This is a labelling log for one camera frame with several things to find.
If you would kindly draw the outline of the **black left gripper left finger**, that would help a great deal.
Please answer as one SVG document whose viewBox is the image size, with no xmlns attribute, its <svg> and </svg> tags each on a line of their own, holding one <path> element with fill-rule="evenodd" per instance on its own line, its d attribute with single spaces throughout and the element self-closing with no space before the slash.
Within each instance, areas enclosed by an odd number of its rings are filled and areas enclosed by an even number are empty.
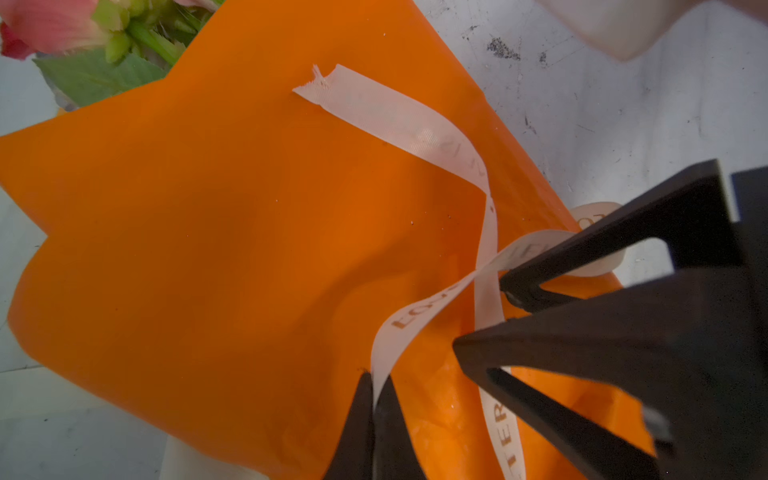
<svg viewBox="0 0 768 480">
<path fill-rule="evenodd" d="M 324 480 L 371 480 L 374 453 L 372 376 L 364 372 L 358 381 L 342 435 Z"/>
</svg>

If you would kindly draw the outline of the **cream printed ribbon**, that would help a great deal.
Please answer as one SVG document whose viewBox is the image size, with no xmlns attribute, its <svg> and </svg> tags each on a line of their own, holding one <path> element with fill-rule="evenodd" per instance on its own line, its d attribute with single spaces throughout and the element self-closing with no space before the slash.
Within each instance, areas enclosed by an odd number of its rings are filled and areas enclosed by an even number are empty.
<svg viewBox="0 0 768 480">
<path fill-rule="evenodd" d="M 473 289 L 473 330 L 504 323 L 498 274 L 521 265 L 570 238 L 562 230 L 540 230 L 498 247 L 498 220 L 489 176 L 471 141 L 448 119 L 428 106 L 338 65 L 329 75 L 313 71 L 311 82 L 295 93 L 353 127 L 461 179 L 482 198 L 474 208 L 435 193 L 440 208 L 480 223 L 472 272 L 440 292 L 406 305 L 379 328 L 371 353 L 372 407 L 383 412 L 383 395 L 393 395 L 390 374 L 417 335 L 467 288 Z"/>
</svg>

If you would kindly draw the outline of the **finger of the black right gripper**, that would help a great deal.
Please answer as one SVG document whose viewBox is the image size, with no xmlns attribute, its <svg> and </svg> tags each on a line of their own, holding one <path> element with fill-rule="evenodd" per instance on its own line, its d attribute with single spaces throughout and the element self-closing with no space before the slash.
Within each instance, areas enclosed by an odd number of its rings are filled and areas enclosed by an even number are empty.
<svg viewBox="0 0 768 480">
<path fill-rule="evenodd" d="M 685 168 L 582 232 L 511 268 L 500 279 L 509 303 L 529 313 L 573 297 L 540 285 L 647 239 L 659 239 L 678 269 L 741 264 L 715 160 Z"/>
<path fill-rule="evenodd" d="M 455 340 L 464 373 L 589 479 L 763 479 L 767 371 L 743 269 L 689 269 Z M 510 374 L 613 385 L 640 400 L 647 454 Z"/>
</svg>

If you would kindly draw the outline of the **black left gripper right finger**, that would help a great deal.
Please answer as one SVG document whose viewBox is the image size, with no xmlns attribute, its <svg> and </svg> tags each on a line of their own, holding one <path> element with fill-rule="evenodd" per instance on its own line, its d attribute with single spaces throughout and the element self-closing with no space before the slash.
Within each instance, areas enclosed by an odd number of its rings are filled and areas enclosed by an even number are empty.
<svg viewBox="0 0 768 480">
<path fill-rule="evenodd" d="M 373 411 L 373 478 L 426 480 L 414 451 L 394 383 L 388 377 Z"/>
</svg>

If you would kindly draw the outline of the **orange wrapping paper sheet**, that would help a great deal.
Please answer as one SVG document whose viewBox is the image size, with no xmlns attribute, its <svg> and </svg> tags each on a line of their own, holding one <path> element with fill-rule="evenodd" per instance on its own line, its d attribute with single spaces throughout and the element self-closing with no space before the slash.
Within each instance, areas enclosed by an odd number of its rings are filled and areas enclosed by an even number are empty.
<svg viewBox="0 0 768 480">
<path fill-rule="evenodd" d="M 410 1 L 228 1 L 162 80 L 4 136 L 46 235 L 23 350 L 202 452 L 318 479 L 375 335 L 475 266 L 454 175 L 295 93 L 342 65 L 434 109 L 484 161 L 508 245 L 577 225 Z"/>
</svg>

